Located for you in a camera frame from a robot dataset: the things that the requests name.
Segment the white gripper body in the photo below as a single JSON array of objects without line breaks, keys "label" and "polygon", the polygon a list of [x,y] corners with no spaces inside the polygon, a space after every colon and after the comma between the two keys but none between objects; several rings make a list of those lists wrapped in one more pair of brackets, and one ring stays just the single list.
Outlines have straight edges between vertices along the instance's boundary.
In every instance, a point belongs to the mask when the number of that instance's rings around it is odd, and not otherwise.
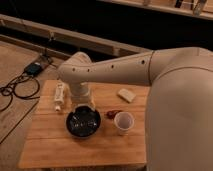
[{"label": "white gripper body", "polygon": [[71,107],[75,111],[78,107],[87,106],[95,110],[92,91],[88,83],[70,84]]}]

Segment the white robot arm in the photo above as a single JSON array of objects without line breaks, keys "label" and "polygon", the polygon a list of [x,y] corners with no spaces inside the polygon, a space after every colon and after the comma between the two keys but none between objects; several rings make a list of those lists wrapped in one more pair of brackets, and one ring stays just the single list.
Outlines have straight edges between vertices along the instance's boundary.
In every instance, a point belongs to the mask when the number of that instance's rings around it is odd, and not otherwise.
[{"label": "white robot arm", "polygon": [[200,47],[154,50],[101,62],[83,53],[59,66],[71,97],[88,84],[148,86],[147,171],[213,171],[213,52]]}]

